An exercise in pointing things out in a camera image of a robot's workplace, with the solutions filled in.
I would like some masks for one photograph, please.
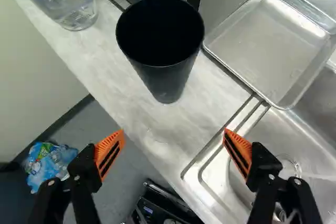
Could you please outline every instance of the gray floor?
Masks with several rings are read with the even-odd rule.
[[[88,143],[96,143],[119,129],[99,103],[93,101],[51,139],[82,150]],[[169,188],[164,178],[127,137],[124,149],[115,160],[102,187],[94,194],[102,224],[120,224],[125,221],[141,195],[142,184],[147,178]],[[76,223],[72,207],[67,210],[64,223]]]

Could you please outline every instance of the floor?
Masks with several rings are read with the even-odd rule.
[[[75,113],[71,113],[66,124],[47,134],[49,140],[58,144],[67,144],[82,150],[88,143],[96,143],[120,129],[117,123],[105,112],[94,99]],[[42,134],[38,141],[47,141]],[[21,156],[28,153],[24,150]],[[26,223],[35,202],[35,195],[30,194],[26,183],[27,174],[21,169],[0,172],[0,204],[2,223]],[[144,154],[126,136],[125,146],[102,187],[93,195],[102,224],[120,224],[126,221],[139,196],[143,193],[142,184],[150,178],[156,184],[171,190],[169,184],[152,166]],[[65,214],[64,224],[75,224],[72,206]]]
[[[81,150],[88,143],[96,143],[119,129],[99,103],[93,101],[51,136],[51,140]],[[102,224],[120,224],[126,220],[134,209],[142,193],[142,184],[147,178],[169,188],[144,154],[126,137],[124,149],[100,190],[93,195]],[[64,223],[76,223],[72,207],[68,208]]]

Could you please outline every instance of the cabinet door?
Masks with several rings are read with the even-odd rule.
[[[15,0],[0,0],[0,163],[12,160],[88,91]]]

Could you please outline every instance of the drain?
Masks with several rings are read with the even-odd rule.
[[[279,173],[279,177],[288,179],[289,177],[301,178],[302,169],[298,162],[296,162],[288,154],[279,154],[276,158],[282,163],[283,169]]]

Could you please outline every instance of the blue plastic wrapper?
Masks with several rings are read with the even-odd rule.
[[[29,174],[27,184],[31,193],[37,192],[39,186],[46,180],[58,177],[68,178],[68,164],[77,156],[78,150],[67,145],[57,146],[51,143],[36,143],[29,151],[24,161],[24,168]]]

